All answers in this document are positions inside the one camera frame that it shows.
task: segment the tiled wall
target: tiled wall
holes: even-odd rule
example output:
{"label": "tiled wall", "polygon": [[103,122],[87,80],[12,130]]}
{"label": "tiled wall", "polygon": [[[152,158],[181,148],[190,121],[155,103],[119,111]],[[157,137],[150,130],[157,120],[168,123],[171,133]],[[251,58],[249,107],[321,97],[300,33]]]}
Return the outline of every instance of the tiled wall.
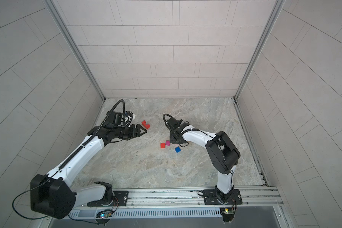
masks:
{"label": "tiled wall", "polygon": [[[12,200],[83,140],[101,102],[43,2],[0,0],[0,228],[28,227]],[[29,201],[16,209],[39,217]]]}
{"label": "tiled wall", "polygon": [[106,97],[234,96],[275,4],[54,3]]}
{"label": "tiled wall", "polygon": [[296,227],[342,227],[342,0],[287,0],[238,104]]}

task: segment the work surface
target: work surface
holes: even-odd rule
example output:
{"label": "work surface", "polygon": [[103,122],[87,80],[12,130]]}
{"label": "work surface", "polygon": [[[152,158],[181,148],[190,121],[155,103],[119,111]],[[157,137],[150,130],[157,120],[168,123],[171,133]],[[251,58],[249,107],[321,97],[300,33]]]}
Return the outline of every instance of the work surface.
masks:
{"label": "work surface", "polygon": [[[97,125],[117,101],[105,101]],[[125,110],[135,114],[132,124],[146,120],[148,132],[104,147],[78,174],[73,189],[94,181],[108,182],[117,189],[215,186],[217,171],[205,148],[192,142],[179,153],[174,150],[178,145],[160,148],[160,143],[169,139],[164,113],[201,130],[226,132],[241,153],[234,184],[262,184],[231,98],[125,99]],[[115,111],[123,112],[121,104]]]}

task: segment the red block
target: red block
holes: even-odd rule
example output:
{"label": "red block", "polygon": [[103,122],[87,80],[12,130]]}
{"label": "red block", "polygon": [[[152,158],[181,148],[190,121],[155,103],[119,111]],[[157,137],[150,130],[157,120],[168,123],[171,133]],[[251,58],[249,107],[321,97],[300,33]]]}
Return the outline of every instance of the red block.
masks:
{"label": "red block", "polygon": [[150,125],[149,124],[146,124],[146,121],[142,121],[142,125],[146,128],[146,129],[149,129],[150,128]]}

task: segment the marble floor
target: marble floor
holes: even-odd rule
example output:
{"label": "marble floor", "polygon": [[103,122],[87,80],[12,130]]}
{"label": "marble floor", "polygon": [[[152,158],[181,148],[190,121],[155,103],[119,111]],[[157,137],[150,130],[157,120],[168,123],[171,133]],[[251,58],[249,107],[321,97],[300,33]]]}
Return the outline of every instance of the marble floor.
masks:
{"label": "marble floor", "polygon": [[[97,125],[117,101],[106,100]],[[135,114],[132,124],[146,120],[148,132],[104,147],[78,174],[73,189],[94,181],[111,183],[113,188],[215,186],[217,171],[205,148],[192,142],[179,153],[174,150],[177,145],[160,148],[160,143],[169,139],[164,113],[201,130],[226,132],[241,153],[234,184],[262,185],[231,98],[125,99],[125,110]],[[115,111],[122,112],[121,105]]]}

